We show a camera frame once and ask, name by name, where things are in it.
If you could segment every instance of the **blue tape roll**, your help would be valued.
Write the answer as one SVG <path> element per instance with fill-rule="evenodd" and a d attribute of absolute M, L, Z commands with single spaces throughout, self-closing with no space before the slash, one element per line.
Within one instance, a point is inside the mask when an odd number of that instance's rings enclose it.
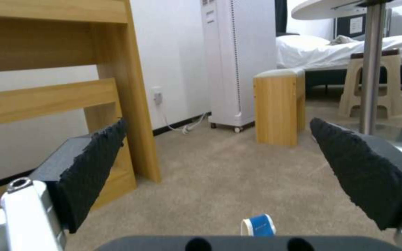
<path fill-rule="evenodd" d="M 276 234 L 276 228 L 271 217 L 262 214 L 241 221 L 241 235 L 271 236 Z"/>

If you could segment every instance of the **wooden bed frame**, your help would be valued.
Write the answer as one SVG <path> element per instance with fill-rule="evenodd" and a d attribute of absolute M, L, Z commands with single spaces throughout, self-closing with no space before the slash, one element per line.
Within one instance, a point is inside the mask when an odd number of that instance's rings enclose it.
<path fill-rule="evenodd" d="M 134 173 L 161 181 L 129 0 L 0 0 L 0 71 L 91 64 L 100 81 L 0 92 L 0 123 L 83 108 L 93 132 L 123 116 L 128 144 L 99 206 Z"/>

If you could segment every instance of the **metal table leg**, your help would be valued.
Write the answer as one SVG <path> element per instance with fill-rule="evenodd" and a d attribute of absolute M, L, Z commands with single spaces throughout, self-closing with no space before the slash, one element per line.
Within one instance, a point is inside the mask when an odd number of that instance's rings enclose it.
<path fill-rule="evenodd" d="M 372 135 L 375 131 L 385 15 L 385 3 L 367 7 L 363 64 L 364 70 L 362 74 L 362 114 L 359 124 L 359 132 L 366 135 Z"/>

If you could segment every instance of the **dark curtain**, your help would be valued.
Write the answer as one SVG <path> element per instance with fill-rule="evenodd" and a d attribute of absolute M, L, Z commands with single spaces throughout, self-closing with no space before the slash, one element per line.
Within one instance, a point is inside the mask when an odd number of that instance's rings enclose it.
<path fill-rule="evenodd" d="M 286 22 L 287 22 L 287 0 L 275 0 L 276 4 L 276 32 L 285 33 L 286 32 Z"/>

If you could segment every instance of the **black foam pad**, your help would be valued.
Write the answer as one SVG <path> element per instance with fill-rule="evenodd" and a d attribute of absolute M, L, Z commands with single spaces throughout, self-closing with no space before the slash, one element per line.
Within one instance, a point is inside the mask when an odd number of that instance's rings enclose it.
<path fill-rule="evenodd" d="M 30 175 L 46 183 L 61 224 L 70 233 L 77 231 L 99 196 L 125 135 L 121 119 L 92 135 L 70 138 Z"/>
<path fill-rule="evenodd" d="M 314 118 L 311 132 L 351 201 L 379 229 L 402 222 L 402 152 L 381 138 Z"/>

